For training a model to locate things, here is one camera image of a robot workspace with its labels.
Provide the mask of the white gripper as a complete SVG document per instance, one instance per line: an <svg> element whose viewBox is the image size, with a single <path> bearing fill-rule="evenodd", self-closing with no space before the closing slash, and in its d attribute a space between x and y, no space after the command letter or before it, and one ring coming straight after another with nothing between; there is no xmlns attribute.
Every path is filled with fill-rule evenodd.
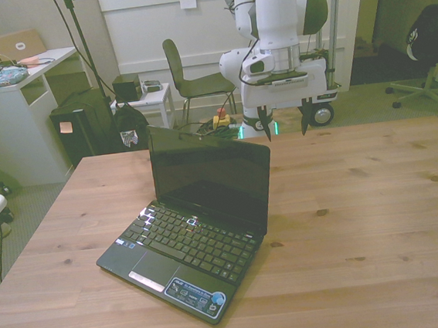
<svg viewBox="0 0 438 328"><path fill-rule="evenodd" d="M298 68L299 71L306 73L304 76L280 79L263 86L241 84L243 107L246 109L257 107L257 114L269 140L272 137L269 128L271 121L267 113L267 106L278 103L302 100L302 105L299 106L302 114L301 128L302 134L306 134L312 117L313 103L311 98L327 92L326 66L327 62L323 58L305 60Z"/></svg>

